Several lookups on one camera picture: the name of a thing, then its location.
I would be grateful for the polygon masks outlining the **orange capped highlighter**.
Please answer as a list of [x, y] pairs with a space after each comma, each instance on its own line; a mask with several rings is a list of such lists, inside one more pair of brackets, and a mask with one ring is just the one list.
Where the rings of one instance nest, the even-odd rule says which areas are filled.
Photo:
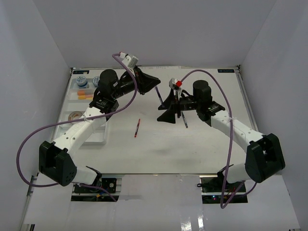
[[77, 92], [77, 95], [78, 96], [81, 96], [81, 95], [90, 95], [90, 94], [93, 94], [94, 91], [93, 90], [79, 90]]

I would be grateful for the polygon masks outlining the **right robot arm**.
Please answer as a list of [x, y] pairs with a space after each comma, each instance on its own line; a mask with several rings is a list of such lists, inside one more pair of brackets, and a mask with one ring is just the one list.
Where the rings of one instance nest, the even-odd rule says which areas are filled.
[[226, 109], [213, 100], [207, 81], [195, 81], [192, 95], [187, 94], [181, 85], [177, 79], [169, 81], [170, 93], [158, 108], [163, 113], [157, 121], [174, 124], [184, 111], [195, 110], [201, 121], [232, 138], [245, 151], [244, 163], [219, 171], [217, 185], [221, 191], [230, 191], [235, 182], [253, 180], [261, 183], [285, 168], [280, 141], [276, 135], [264, 135], [231, 118]]

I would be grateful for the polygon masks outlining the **blue cleaning gel jar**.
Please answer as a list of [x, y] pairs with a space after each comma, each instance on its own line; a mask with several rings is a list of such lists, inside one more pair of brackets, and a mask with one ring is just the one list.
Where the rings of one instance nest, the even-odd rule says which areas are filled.
[[78, 76], [76, 78], [76, 84], [79, 89], [87, 89], [89, 88], [88, 80], [85, 76]]
[[98, 87], [99, 81], [100, 81], [100, 77], [99, 76], [95, 76], [92, 79], [92, 83], [93, 83], [94, 87], [96, 87], [96, 88]]

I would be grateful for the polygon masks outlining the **purple gel pen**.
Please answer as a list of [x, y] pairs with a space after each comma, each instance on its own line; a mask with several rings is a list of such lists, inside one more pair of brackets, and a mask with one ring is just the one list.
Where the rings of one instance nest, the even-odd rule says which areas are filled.
[[164, 107], [164, 106], [163, 106], [163, 99], [162, 99], [162, 97], [161, 97], [161, 94], [160, 94], [159, 89], [158, 89], [157, 86], [155, 86], [155, 91], [156, 91], [157, 96], [158, 96], [158, 98], [159, 98], [160, 105], [161, 105], [162, 107]]

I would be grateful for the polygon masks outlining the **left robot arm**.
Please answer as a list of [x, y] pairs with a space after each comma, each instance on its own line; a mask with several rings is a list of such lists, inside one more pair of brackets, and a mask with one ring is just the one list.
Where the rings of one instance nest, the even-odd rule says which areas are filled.
[[136, 56], [120, 52], [113, 54], [113, 58], [125, 73], [118, 77], [115, 70], [104, 70], [93, 99], [81, 118], [75, 120], [62, 136], [52, 142], [45, 141], [39, 147], [39, 172], [62, 186], [85, 184], [91, 192], [101, 188], [101, 173], [91, 167], [78, 167], [74, 155], [97, 128], [124, 110], [119, 108], [118, 98], [130, 92], [144, 95], [161, 82], [137, 67]]

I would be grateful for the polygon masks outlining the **pink highlighter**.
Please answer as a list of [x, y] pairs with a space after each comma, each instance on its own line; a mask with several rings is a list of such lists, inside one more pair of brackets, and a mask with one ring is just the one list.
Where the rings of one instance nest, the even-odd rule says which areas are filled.
[[93, 99], [93, 95], [89, 94], [89, 95], [79, 95], [78, 96], [79, 100], [92, 100]]

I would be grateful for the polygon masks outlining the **large clear tape roll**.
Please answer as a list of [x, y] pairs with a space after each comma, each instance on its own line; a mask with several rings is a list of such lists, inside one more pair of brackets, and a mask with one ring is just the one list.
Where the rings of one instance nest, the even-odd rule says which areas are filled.
[[68, 116], [68, 121], [73, 121], [76, 119], [80, 119], [82, 117], [83, 113], [81, 111], [73, 111]]

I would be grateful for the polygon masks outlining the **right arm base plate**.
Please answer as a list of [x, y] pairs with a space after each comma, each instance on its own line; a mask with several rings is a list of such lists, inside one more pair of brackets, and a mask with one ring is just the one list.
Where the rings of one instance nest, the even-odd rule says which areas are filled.
[[[222, 184], [223, 184], [223, 172], [225, 171], [225, 167], [220, 170], [217, 176], [214, 177], [201, 177], [199, 183], [196, 187], [201, 189], [202, 201], [203, 204], [219, 204], [221, 201], [222, 194]], [[236, 189], [240, 186], [240, 182], [236, 183], [228, 183], [226, 182], [223, 203], [226, 203], [227, 200], [231, 197], [231, 195], [236, 191]], [[242, 204], [248, 203], [245, 185], [242, 185], [238, 190], [236, 195], [230, 201], [230, 204]]]

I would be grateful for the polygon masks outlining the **red gel pen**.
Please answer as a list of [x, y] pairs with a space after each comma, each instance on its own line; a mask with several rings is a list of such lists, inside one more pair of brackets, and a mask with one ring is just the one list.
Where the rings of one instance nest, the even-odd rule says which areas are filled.
[[134, 138], [137, 137], [140, 123], [141, 123], [141, 119], [139, 118], [139, 119], [138, 119], [138, 123], [137, 123], [137, 125], [136, 125], [136, 129], [135, 129], [135, 133], [134, 133]]

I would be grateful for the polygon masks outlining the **black gel pen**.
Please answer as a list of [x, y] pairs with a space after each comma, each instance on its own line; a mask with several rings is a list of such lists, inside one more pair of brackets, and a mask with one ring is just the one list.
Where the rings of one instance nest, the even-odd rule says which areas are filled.
[[181, 116], [182, 116], [185, 127], [188, 128], [187, 120], [183, 112], [181, 112]]

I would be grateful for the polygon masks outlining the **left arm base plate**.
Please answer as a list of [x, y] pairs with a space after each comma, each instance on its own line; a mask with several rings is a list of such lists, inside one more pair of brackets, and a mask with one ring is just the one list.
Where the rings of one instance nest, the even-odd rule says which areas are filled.
[[121, 184], [117, 178], [101, 178], [95, 188], [78, 184], [73, 186], [71, 201], [76, 202], [117, 202]]

